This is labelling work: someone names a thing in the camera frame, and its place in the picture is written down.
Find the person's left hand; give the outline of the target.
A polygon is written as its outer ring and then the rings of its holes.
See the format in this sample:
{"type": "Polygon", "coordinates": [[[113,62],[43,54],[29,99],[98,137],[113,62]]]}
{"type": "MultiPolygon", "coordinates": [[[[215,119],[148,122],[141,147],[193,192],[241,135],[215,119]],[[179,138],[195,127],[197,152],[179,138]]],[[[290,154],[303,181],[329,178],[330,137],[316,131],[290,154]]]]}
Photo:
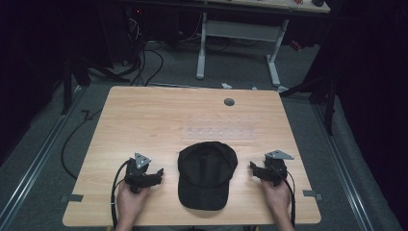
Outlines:
{"type": "Polygon", "coordinates": [[[150,189],[145,188],[139,193],[133,193],[128,184],[121,183],[119,185],[116,199],[119,211],[118,230],[128,230],[134,226],[149,192],[150,189]]]}

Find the black baseball cap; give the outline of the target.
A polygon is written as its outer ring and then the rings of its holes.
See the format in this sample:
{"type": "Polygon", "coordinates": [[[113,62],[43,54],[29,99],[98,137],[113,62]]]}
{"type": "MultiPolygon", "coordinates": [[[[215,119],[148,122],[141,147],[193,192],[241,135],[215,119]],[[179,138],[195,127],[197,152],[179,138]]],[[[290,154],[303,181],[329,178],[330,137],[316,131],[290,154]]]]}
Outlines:
{"type": "Polygon", "coordinates": [[[179,152],[178,198],[187,208],[219,211],[228,201],[229,183],[238,165],[235,150],[219,141],[204,141],[179,152]]]}

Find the black metal stand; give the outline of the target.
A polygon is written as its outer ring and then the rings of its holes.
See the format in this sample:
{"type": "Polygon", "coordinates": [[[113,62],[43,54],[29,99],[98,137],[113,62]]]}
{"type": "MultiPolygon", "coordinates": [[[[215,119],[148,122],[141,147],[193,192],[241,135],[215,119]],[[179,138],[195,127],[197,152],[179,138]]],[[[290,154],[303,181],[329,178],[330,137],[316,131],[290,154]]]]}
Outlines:
{"type": "Polygon", "coordinates": [[[80,87],[88,87],[90,85],[89,68],[96,69],[105,77],[118,82],[127,82],[127,79],[122,78],[119,74],[113,73],[102,65],[92,63],[91,61],[77,56],[71,55],[64,62],[64,106],[62,114],[66,115],[68,110],[73,105],[73,90],[72,79],[75,79],[80,87]]]}
{"type": "Polygon", "coordinates": [[[323,126],[326,132],[332,136],[332,122],[335,113],[335,97],[336,87],[339,80],[339,74],[336,72],[321,75],[314,80],[306,81],[288,90],[280,92],[281,97],[288,97],[294,93],[310,90],[309,101],[311,104],[325,104],[325,112],[323,115],[323,126]]]}

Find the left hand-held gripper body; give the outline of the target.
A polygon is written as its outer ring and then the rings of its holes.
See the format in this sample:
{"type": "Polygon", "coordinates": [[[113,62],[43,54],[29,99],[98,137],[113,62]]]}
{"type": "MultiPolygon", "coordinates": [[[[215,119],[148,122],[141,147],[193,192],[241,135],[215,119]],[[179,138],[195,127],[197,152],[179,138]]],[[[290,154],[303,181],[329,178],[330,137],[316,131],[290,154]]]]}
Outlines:
{"type": "Polygon", "coordinates": [[[132,193],[140,193],[142,189],[153,185],[152,177],[146,174],[150,162],[149,158],[140,153],[135,153],[135,157],[128,161],[124,180],[132,193]]]}

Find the person's right hand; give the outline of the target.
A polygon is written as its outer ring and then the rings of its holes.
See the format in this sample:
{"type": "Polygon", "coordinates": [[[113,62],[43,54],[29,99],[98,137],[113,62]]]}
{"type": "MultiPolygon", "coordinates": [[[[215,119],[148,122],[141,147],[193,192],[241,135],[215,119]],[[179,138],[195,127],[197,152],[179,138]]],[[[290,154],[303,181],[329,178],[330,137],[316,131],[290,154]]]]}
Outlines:
{"type": "Polygon", "coordinates": [[[261,183],[275,222],[291,222],[289,214],[291,193],[288,186],[284,182],[281,182],[278,186],[273,186],[269,181],[265,180],[262,180],[261,183]]]}

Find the desk with white metal legs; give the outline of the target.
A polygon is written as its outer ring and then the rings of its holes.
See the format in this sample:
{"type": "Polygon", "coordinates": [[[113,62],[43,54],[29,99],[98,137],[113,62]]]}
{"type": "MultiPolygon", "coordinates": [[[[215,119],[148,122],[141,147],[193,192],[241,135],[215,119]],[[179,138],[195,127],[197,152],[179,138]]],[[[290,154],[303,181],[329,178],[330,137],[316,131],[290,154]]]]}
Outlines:
{"type": "MultiPolygon", "coordinates": [[[[324,0],[195,0],[204,6],[210,3],[224,4],[226,7],[244,7],[258,10],[283,10],[285,13],[330,13],[330,7],[324,0]]],[[[282,89],[275,66],[275,59],[285,36],[289,19],[279,20],[277,25],[261,25],[260,23],[234,22],[228,19],[209,19],[206,13],[201,14],[200,50],[198,54],[196,78],[205,76],[206,39],[208,37],[246,39],[272,42],[272,53],[266,55],[272,84],[282,89]]]]}

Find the metal floor rail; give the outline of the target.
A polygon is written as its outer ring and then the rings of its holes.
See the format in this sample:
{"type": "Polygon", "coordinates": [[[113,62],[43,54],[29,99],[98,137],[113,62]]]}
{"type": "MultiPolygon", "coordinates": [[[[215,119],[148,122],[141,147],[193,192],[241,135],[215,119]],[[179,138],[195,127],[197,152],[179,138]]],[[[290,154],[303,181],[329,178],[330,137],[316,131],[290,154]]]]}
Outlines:
{"type": "Polygon", "coordinates": [[[64,92],[57,90],[50,104],[34,118],[11,157],[0,167],[0,230],[6,230],[13,223],[87,89],[74,89],[67,111],[64,110],[64,92]]]}
{"type": "Polygon", "coordinates": [[[361,231],[374,231],[370,217],[366,211],[360,194],[358,193],[349,171],[342,158],[340,149],[333,135],[330,135],[324,123],[324,114],[320,106],[312,105],[312,110],[319,122],[319,127],[329,145],[330,153],[334,162],[335,170],[344,189],[348,204],[356,218],[361,231]]]}

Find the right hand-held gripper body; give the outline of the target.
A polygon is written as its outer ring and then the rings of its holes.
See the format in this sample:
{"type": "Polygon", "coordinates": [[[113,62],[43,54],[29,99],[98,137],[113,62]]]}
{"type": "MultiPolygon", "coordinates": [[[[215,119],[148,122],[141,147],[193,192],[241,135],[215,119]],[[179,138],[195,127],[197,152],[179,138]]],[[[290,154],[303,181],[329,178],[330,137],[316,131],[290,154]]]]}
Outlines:
{"type": "Polygon", "coordinates": [[[293,156],[281,150],[266,153],[262,179],[271,182],[273,186],[278,186],[288,176],[286,160],[293,160],[293,156]]]}

